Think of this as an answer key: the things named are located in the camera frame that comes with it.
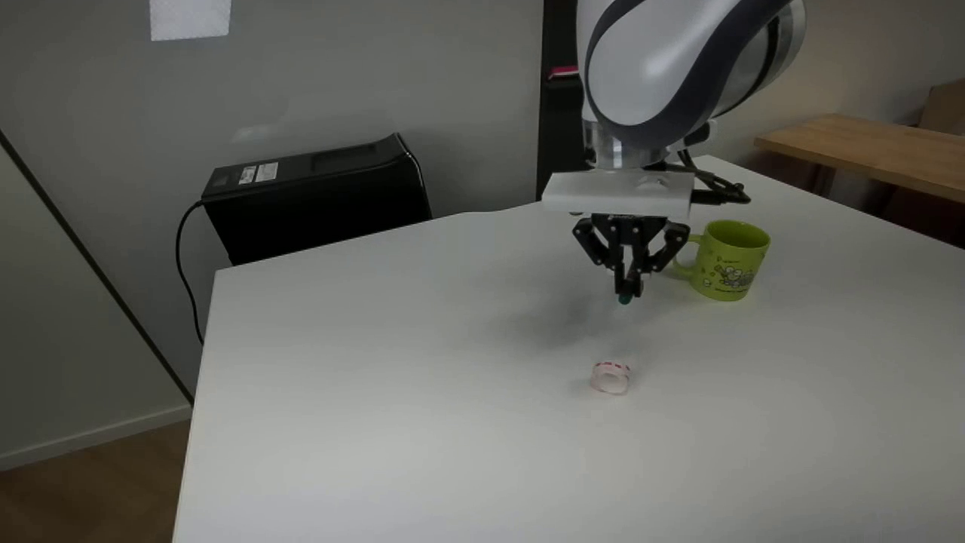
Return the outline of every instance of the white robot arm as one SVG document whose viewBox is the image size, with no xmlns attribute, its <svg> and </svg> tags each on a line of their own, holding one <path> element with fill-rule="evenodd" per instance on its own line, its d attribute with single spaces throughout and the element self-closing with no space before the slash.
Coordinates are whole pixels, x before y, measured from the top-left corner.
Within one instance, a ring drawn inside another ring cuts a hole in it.
<svg viewBox="0 0 965 543">
<path fill-rule="evenodd" d="M 578 0 L 581 122 L 592 170 L 552 176 L 541 202 L 589 215 L 576 237 L 614 270 L 622 301 L 686 240 L 691 202 L 746 202 L 684 152 L 795 55 L 803 0 Z"/>
</svg>

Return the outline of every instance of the gray wall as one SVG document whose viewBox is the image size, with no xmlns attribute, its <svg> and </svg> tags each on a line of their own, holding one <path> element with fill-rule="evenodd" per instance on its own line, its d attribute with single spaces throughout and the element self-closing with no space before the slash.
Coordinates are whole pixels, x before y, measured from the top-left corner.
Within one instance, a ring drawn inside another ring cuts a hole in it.
<svg viewBox="0 0 965 543">
<path fill-rule="evenodd" d="M 193 379 L 172 232 L 207 170 L 398 130 L 434 210 L 527 202 L 539 17 L 541 0 L 235 0 L 230 40 L 151 44 L 146 0 L 0 0 L 0 126 Z M 207 298 L 206 220 L 184 253 Z"/>
<path fill-rule="evenodd" d="M 157 357 L 2 147 L 0 298 L 0 469 L 186 414 Z"/>
</svg>

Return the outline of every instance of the black printer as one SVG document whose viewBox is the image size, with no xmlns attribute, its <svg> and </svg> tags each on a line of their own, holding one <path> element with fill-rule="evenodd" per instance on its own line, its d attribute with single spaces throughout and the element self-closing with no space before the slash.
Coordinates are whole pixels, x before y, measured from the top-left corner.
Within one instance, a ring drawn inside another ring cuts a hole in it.
<svg viewBox="0 0 965 543">
<path fill-rule="evenodd" d="M 430 216 L 419 163 L 398 133 L 213 169 L 202 204 L 235 265 Z"/>
</svg>

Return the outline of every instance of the green cup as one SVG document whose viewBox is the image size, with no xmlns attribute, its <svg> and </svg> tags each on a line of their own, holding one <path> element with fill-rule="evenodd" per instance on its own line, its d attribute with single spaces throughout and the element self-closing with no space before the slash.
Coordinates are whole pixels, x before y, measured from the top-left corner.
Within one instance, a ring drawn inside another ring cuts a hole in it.
<svg viewBox="0 0 965 543">
<path fill-rule="evenodd" d="M 746 295 L 772 235 L 755 222 L 714 220 L 701 235 L 691 235 L 691 245 L 700 245 L 697 259 L 671 263 L 668 276 L 686 279 L 709 298 L 736 301 Z"/>
</svg>

